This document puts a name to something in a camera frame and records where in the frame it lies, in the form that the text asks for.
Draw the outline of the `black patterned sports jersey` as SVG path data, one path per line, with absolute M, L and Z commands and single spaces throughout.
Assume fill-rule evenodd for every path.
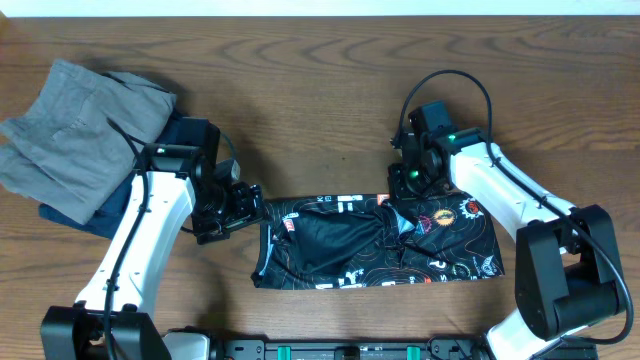
M 276 290 L 494 278 L 504 267 L 490 214 L 466 193 L 270 200 L 251 279 Z

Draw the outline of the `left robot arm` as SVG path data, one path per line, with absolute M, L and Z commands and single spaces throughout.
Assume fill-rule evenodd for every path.
M 70 307 L 52 306 L 40 326 L 48 359 L 223 359 L 222 341 L 193 327 L 157 330 L 159 285 L 185 221 L 200 245 L 265 219 L 260 186 L 218 162 L 218 127 L 186 118 L 173 144 L 123 136 L 134 153 L 124 216 L 95 274 Z

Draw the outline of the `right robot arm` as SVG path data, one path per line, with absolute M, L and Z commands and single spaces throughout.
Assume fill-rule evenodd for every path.
M 402 156 L 390 171 L 393 195 L 426 197 L 450 188 L 471 196 L 516 245 L 515 310 L 485 335 L 491 359 L 542 359 L 564 345 L 592 350 L 579 331 L 625 316 L 612 345 L 630 333 L 634 305 L 613 222 L 600 206 L 579 208 L 515 166 L 490 129 L 455 126 L 443 102 L 402 110 L 391 140 Z

